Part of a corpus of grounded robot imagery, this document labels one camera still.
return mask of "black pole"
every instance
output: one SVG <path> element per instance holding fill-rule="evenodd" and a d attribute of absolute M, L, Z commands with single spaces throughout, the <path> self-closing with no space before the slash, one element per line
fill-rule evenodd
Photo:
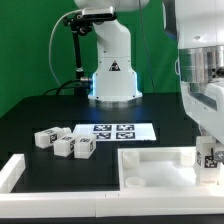
<path fill-rule="evenodd" d="M 80 44 L 79 44 L 79 34 L 78 34 L 78 26 L 77 22 L 73 21 L 71 24 L 72 30 L 72 37 L 74 42 L 74 49 L 76 55 L 76 78 L 80 79 L 84 76 L 84 71 L 82 68 L 82 58 L 81 58 L 81 51 L 80 51 Z"/>

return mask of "white cube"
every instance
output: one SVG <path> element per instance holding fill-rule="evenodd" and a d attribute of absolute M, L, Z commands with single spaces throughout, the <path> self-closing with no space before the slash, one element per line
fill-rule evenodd
<path fill-rule="evenodd" d="M 55 141 L 54 143 L 54 155 L 67 157 L 74 152 L 75 144 L 80 139 L 78 134 L 67 134 Z"/>
<path fill-rule="evenodd" d="M 75 158 L 88 159 L 96 149 L 96 135 L 81 136 L 75 144 Z"/>

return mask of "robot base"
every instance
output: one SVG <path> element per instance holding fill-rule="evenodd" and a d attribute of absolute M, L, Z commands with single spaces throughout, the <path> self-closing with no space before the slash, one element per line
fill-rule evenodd
<path fill-rule="evenodd" d="M 127 108 L 131 106 L 139 105 L 141 104 L 141 102 L 142 102 L 142 97 L 136 97 L 134 99 L 127 100 L 127 101 L 102 101 L 102 100 L 93 99 L 89 97 L 89 104 L 91 106 L 109 108 L 109 109 Z"/>

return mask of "black cable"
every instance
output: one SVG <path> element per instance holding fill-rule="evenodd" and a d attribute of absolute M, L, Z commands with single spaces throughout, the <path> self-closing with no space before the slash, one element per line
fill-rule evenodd
<path fill-rule="evenodd" d="M 61 90 L 62 90 L 64 87 L 66 87 L 66 86 L 68 86 L 68 85 L 70 85 L 70 84 L 72 84 L 72 83 L 75 83 L 75 82 L 80 82 L 80 80 L 79 80 L 79 79 L 75 79 L 75 80 L 70 80 L 70 81 L 65 82 L 64 84 L 62 84 L 62 85 L 58 88 L 58 90 L 57 90 L 57 92 L 56 92 L 55 95 L 58 96 L 59 93 L 61 92 Z"/>
<path fill-rule="evenodd" d="M 148 51 L 148 48 L 147 48 L 146 38 L 145 38 L 145 29 L 144 29 L 144 24 L 143 24 L 143 15 L 142 15 L 142 3 L 141 3 L 141 0 L 139 0 L 139 11 L 140 11 L 140 21 L 141 21 L 142 39 L 143 39 L 143 44 L 144 44 L 144 48 L 145 48 L 145 52 L 146 52 L 147 65 L 148 65 L 148 70 L 149 70 L 149 74 L 150 74 L 150 78 L 151 78 L 153 92 L 155 93 L 156 92 L 156 89 L 155 89 L 155 84 L 154 84 L 154 80 L 153 80 L 153 74 L 152 74 L 152 71 L 151 71 L 151 62 L 150 62 L 149 51 Z"/>
<path fill-rule="evenodd" d="M 73 86 L 73 87 L 64 87 L 63 89 L 74 89 L 76 86 Z M 59 88 L 53 88 L 53 89 L 49 89 L 47 90 L 43 96 L 47 95 L 48 93 L 52 92 L 52 91 L 55 91 L 55 90 L 58 90 Z"/>

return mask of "circular hole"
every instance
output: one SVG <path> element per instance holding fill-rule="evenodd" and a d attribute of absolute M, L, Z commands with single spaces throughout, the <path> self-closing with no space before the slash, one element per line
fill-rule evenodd
<path fill-rule="evenodd" d="M 194 37 L 194 40 L 200 40 L 200 39 L 201 39 L 200 36 L 196 36 L 196 37 Z"/>
<path fill-rule="evenodd" d="M 129 177 L 125 180 L 125 186 L 128 188 L 141 188 L 146 186 L 146 181 L 140 177 Z"/>

